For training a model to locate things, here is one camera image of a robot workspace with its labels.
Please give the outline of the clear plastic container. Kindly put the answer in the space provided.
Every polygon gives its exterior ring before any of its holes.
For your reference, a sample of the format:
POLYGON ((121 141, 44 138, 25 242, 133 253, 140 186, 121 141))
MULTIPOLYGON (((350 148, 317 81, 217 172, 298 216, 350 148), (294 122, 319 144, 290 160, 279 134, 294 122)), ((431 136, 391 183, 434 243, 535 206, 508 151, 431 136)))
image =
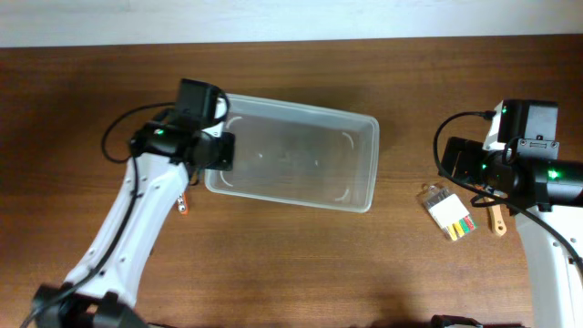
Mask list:
POLYGON ((328 210, 367 212, 380 152, 376 118, 231 94, 224 131, 233 168, 207 170, 208 190, 328 210))

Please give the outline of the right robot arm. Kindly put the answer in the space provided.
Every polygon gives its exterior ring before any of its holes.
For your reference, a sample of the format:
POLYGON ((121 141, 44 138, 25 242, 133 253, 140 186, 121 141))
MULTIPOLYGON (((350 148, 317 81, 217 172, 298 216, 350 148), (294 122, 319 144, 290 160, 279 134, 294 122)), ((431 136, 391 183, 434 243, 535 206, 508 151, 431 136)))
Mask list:
POLYGON ((482 142, 451 137, 435 149, 441 176, 475 193, 473 205, 503 205, 527 257, 535 325, 582 324, 582 165, 558 157, 558 105, 506 99, 477 116, 482 142))

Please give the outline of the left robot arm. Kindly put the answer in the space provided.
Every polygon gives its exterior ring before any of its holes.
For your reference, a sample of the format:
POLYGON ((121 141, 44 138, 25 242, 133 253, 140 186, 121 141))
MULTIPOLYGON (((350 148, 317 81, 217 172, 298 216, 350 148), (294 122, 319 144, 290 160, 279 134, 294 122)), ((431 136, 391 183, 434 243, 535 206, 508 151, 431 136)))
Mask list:
POLYGON ((165 219, 206 169, 231 170, 235 137, 224 131, 230 100, 183 78, 175 101, 128 142, 126 174, 96 238, 60 287, 41 285, 24 327, 145 327, 135 311, 140 278, 165 219))

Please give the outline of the orange socket bit holder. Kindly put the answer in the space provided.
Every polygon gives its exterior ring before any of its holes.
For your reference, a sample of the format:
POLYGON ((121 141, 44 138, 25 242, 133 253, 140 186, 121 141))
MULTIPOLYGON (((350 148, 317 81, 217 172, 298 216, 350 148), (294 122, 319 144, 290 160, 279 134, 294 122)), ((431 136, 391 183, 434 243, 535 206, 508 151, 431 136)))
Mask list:
POLYGON ((179 213, 182 215, 187 215, 189 213, 188 198, 187 198, 187 194, 185 192, 183 192, 177 198, 177 208, 178 208, 179 213))

